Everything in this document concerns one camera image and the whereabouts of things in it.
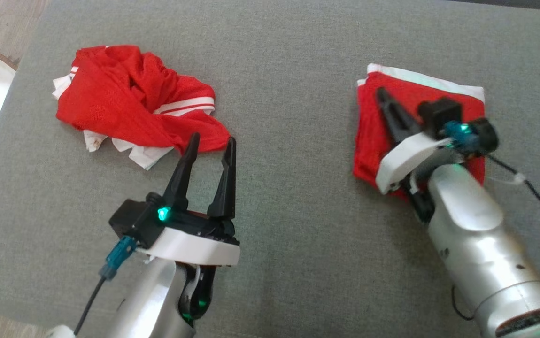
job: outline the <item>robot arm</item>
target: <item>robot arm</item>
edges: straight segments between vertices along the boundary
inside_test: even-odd
[[[222,158],[224,170],[207,214],[188,210],[186,198],[198,147],[199,134],[195,133],[163,195],[150,192],[144,202],[126,200],[109,219],[121,240],[99,272],[102,280],[113,278],[134,250],[149,255],[150,260],[118,308],[107,337],[192,338],[194,322],[212,301],[216,268],[239,261],[240,246],[232,223],[236,142],[229,138]],[[68,327],[47,334],[47,338],[73,337]]]
[[[378,93],[379,102],[385,97],[394,101]],[[403,125],[405,135],[402,124],[393,132],[387,116],[408,113],[381,107],[395,146],[379,167],[381,192],[401,187],[407,193],[483,337],[540,337],[540,276],[506,231],[500,206],[459,164],[495,150],[491,125],[485,119],[461,123],[461,107],[442,99],[423,103],[422,132],[409,128],[416,123],[411,117],[398,117],[412,121]],[[426,191],[418,189],[418,177],[428,181]]]

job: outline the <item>folded red shirt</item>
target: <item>folded red shirt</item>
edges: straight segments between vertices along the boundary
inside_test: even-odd
[[[83,48],[72,66],[78,71],[59,98],[59,120],[138,146],[183,152],[191,134],[198,132],[200,152],[225,148],[228,131],[202,109],[181,116],[153,114],[162,105],[215,95],[194,77],[166,68],[151,52],[142,54],[136,46]]]
[[[413,71],[370,64],[366,79],[358,81],[360,125],[355,139],[354,176],[373,186],[377,186],[376,177],[382,158],[392,149],[390,135],[377,104],[377,89],[380,87],[386,88],[419,122],[422,120],[417,113],[418,105],[423,101],[432,102],[444,96],[461,103],[464,122],[485,115],[481,87],[456,85]],[[468,169],[483,183],[483,158],[471,160]]]

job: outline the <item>white trim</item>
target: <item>white trim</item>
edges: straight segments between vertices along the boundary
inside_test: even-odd
[[[190,107],[190,108],[187,108],[187,109],[181,109],[181,110],[175,110],[175,111],[171,111],[169,113],[165,113],[163,115],[171,115],[171,116],[182,116],[186,113],[188,113],[189,111],[193,111],[193,110],[203,110],[206,114],[211,114],[212,111],[214,111],[214,106],[198,106],[198,107]]]
[[[137,252],[195,265],[236,265],[240,247],[203,238],[172,228],[164,228],[151,248]]]
[[[53,96],[59,100],[59,98],[62,96],[63,92],[68,89],[68,87],[72,84],[72,76],[66,75],[65,77],[59,77],[57,79],[53,80],[53,85],[55,86],[55,92],[53,92]]]
[[[447,80],[437,79],[436,77],[430,77],[429,75],[416,73],[415,71],[405,70],[396,67],[386,67],[381,66],[380,64],[371,63],[368,65],[366,73],[370,74],[374,72],[383,73],[385,75],[388,75],[389,77],[394,77],[396,79],[408,81],[410,83],[443,90],[444,92],[472,96],[473,98],[481,100],[481,102],[485,102],[485,91],[483,90],[482,86],[459,85]],[[358,80],[358,86],[366,84],[366,79]]]
[[[171,109],[178,109],[182,107],[188,107],[193,105],[210,105],[214,106],[214,98],[210,96],[200,96],[198,98],[192,98],[192,99],[186,99],[182,101],[176,101],[172,103],[167,103],[165,105],[161,105],[158,109],[154,111],[154,114],[162,113],[163,111],[171,110]]]
[[[125,152],[126,150],[136,146],[136,144],[132,142],[124,141],[123,139],[120,139],[120,138],[111,138],[111,142],[114,144],[114,146],[119,152]]]
[[[86,143],[86,148],[89,152],[94,152],[97,150],[103,141],[107,139],[106,135],[103,135],[102,133],[96,133],[92,132],[90,130],[84,129],[84,143]]]
[[[130,160],[133,160],[143,169],[149,170],[154,166],[160,158],[169,153],[174,147],[158,148],[158,147],[142,147],[134,146],[128,155]]]

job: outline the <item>gray sofa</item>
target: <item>gray sofa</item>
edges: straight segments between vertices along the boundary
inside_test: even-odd
[[[144,171],[111,143],[90,154],[55,119],[51,80],[74,52],[139,45],[216,91],[238,142],[236,267],[216,275],[199,337],[478,336],[411,208],[352,174],[356,80],[377,62],[482,85],[498,154],[540,189],[540,11],[440,0],[54,0],[0,117],[0,315],[73,327],[117,241],[126,198],[162,191],[178,155]],[[189,199],[212,200],[219,154],[195,164]],[[487,175],[508,179],[487,165]],[[540,270],[540,205],[488,181]],[[83,329],[102,336],[139,273],[133,256]]]

